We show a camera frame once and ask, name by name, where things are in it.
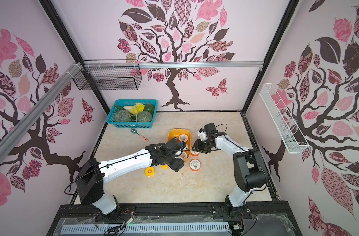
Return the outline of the yellow plastic storage box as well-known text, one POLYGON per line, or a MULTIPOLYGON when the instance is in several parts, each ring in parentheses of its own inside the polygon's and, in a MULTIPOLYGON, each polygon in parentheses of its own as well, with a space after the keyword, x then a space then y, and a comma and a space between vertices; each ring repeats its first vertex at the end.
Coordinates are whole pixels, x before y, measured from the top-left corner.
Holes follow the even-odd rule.
POLYGON ((188 159, 184 160, 187 162, 190 158, 190 152, 191 152, 191 132, 187 129, 173 129, 168 134, 168 141, 171 140, 173 137, 179 137, 181 134, 186 134, 189 136, 189 140, 186 142, 186 145, 188 145, 188 150, 183 152, 186 152, 188 155, 188 159))

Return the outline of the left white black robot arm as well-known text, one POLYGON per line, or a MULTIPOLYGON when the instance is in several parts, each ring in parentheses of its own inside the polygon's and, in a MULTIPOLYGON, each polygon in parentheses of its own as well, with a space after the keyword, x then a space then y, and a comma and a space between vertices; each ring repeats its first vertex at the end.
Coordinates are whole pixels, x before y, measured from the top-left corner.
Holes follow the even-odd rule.
POLYGON ((81 205, 93 205, 103 215, 119 210, 114 195, 107 193, 105 184, 138 169, 167 165, 178 172, 184 166, 180 155, 186 143, 172 138, 167 143, 151 144, 131 155, 109 161, 89 159, 75 179, 81 205))

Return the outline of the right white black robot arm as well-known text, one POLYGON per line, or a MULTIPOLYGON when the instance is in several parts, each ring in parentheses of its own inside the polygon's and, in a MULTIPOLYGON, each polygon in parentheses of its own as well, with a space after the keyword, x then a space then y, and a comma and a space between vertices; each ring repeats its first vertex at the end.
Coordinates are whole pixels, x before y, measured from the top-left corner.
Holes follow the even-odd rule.
POLYGON ((214 123, 209 123, 198 131, 194 142, 194 152, 209 154, 223 151, 233 158, 233 174, 236 186, 225 201, 226 214, 231 217, 239 212, 247 212, 248 198, 254 193, 263 191, 268 186, 267 173, 256 160, 257 149, 248 149, 234 141, 227 133, 220 132, 214 123))

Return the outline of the green pumpkin right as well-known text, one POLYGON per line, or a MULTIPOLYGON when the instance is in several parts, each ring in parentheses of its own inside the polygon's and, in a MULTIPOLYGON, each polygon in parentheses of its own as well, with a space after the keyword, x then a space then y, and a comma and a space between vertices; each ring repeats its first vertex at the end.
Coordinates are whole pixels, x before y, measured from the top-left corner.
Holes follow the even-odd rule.
POLYGON ((153 115, 149 111, 142 111, 137 115, 137 122, 150 123, 153 120, 153 115))

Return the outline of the green pumpkin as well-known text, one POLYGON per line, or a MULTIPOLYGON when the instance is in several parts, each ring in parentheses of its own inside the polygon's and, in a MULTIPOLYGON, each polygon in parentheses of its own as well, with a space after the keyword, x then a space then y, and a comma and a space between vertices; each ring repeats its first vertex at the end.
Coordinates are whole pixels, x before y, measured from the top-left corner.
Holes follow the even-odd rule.
POLYGON ((114 122, 128 123, 132 121, 131 113, 127 110, 118 110, 114 114, 114 122))
POLYGON ((149 111, 142 111, 137 115, 137 122, 150 123, 153 120, 153 115, 149 111))

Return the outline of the green round fruit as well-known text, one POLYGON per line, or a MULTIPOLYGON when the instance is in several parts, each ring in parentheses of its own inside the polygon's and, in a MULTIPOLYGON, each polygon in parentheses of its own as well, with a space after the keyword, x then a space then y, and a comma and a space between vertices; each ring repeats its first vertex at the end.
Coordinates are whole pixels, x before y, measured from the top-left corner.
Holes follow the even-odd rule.
POLYGON ((144 106, 144 111, 147 111, 149 113, 151 113, 152 115, 154 115, 154 111, 155 111, 155 106, 153 104, 145 104, 144 106))

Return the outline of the yellow white vegetable toy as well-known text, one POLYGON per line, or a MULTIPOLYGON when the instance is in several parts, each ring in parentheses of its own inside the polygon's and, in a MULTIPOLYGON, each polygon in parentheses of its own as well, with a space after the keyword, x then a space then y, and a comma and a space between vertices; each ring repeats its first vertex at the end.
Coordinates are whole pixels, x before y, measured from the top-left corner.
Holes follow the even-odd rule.
POLYGON ((123 106, 123 109, 128 111, 131 115, 137 115, 144 110, 144 104, 136 103, 133 106, 123 106))

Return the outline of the green pumpkin left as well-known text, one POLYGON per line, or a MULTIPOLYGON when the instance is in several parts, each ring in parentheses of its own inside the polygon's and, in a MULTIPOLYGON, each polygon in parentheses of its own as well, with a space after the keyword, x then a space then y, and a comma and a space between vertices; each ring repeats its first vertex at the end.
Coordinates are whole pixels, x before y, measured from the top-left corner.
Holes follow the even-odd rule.
POLYGON ((118 110, 114 114, 114 122, 128 123, 132 121, 131 113, 127 110, 118 110))

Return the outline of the teal plastic basket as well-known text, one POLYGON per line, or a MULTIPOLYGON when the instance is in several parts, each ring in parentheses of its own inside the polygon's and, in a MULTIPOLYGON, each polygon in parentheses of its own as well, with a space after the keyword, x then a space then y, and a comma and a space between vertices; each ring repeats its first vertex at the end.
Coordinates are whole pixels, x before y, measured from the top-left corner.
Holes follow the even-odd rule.
POLYGON ((155 99, 119 99, 114 102, 106 122, 116 128, 152 128, 157 108, 155 99))

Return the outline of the aluminium rail on back wall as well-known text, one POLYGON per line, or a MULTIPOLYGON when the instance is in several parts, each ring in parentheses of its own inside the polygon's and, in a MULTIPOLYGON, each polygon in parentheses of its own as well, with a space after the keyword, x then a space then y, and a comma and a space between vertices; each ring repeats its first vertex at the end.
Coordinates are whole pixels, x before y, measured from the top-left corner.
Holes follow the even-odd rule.
POLYGON ((230 67, 263 67, 263 61, 230 61, 230 62, 164 62, 164 63, 141 63, 137 60, 87 60, 84 68, 90 67, 132 67, 140 69, 163 69, 163 68, 230 68, 230 67))

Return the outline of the aluminium rail on wall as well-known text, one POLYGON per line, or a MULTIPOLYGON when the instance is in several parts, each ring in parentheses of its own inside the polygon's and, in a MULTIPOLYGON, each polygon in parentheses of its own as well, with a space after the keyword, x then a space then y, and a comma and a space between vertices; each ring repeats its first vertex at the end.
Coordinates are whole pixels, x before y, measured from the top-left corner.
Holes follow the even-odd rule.
POLYGON ((19 121, 12 131, 0 141, 0 163, 23 138, 33 123, 40 118, 46 108, 54 101, 55 97, 64 89, 70 80, 80 72, 80 63, 71 65, 69 70, 56 82, 50 90, 32 107, 32 109, 19 121))
POLYGON ((137 60, 87 60, 84 68, 90 67, 132 67, 140 69, 163 69, 163 68, 230 68, 230 67, 263 67, 263 61, 230 61, 230 62, 164 62, 164 63, 141 63, 137 60))

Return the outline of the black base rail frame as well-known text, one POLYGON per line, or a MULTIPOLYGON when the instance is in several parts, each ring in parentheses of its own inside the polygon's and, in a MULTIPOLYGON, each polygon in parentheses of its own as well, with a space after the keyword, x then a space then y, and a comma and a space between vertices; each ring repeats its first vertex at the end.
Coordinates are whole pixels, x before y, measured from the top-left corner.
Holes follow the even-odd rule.
MULTIPOLYGON (((127 220, 133 211, 137 216, 194 216, 206 215, 214 219, 232 221, 227 217, 226 205, 224 202, 197 202, 197 203, 145 203, 145 204, 120 204, 121 210, 113 213, 112 216, 103 215, 99 209, 92 205, 83 206, 79 204, 61 205, 48 230, 47 235, 52 236, 59 220, 62 218, 90 219, 96 222, 122 222, 127 220)), ((276 202, 248 202, 245 206, 256 215, 259 214, 286 214, 294 226, 294 234, 301 236, 302 233, 294 217, 292 209, 287 201, 276 202)))

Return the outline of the aluminium rail on left wall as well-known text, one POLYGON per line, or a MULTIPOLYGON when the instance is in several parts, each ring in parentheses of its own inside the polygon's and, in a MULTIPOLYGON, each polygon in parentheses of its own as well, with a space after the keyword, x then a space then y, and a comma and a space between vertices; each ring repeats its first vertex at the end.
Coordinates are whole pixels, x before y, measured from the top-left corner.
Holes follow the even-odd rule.
POLYGON ((80 72, 80 63, 71 65, 69 70, 56 82, 50 90, 32 107, 32 109, 19 121, 12 131, 0 141, 0 163, 23 138, 33 123, 40 118, 46 108, 54 101, 55 97, 64 89, 70 80, 80 72))

